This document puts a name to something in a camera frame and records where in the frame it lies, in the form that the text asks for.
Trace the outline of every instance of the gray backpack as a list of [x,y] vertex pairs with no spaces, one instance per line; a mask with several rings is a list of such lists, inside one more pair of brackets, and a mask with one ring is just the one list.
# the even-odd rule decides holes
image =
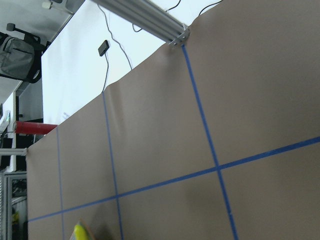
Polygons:
[[34,48],[25,41],[7,36],[0,45],[0,75],[23,80],[35,59]]

